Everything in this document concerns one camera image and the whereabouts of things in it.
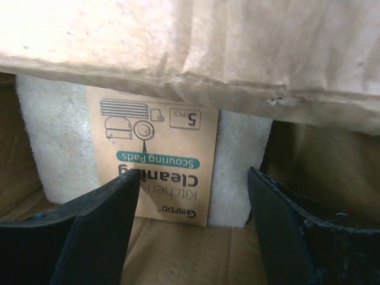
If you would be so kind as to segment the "brown cardboard express box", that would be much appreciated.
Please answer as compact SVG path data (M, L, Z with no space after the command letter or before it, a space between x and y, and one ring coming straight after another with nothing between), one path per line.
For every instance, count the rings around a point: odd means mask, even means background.
M254 169L379 223L378 1L2 1L1 72L7 218L28 193L62 205L33 156L26 75L271 119ZM135 211L119 284L268 284L251 210L243 227Z

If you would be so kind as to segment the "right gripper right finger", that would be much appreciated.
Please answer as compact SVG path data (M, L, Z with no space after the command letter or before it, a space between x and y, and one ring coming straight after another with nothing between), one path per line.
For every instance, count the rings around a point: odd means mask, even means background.
M253 167L247 187L268 284L379 284L379 223L335 211Z

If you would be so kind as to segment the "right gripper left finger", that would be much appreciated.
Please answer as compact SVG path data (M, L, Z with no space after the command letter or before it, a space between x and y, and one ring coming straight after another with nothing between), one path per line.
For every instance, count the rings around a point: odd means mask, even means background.
M140 192L127 171L78 198L1 223L2 284L119 284Z

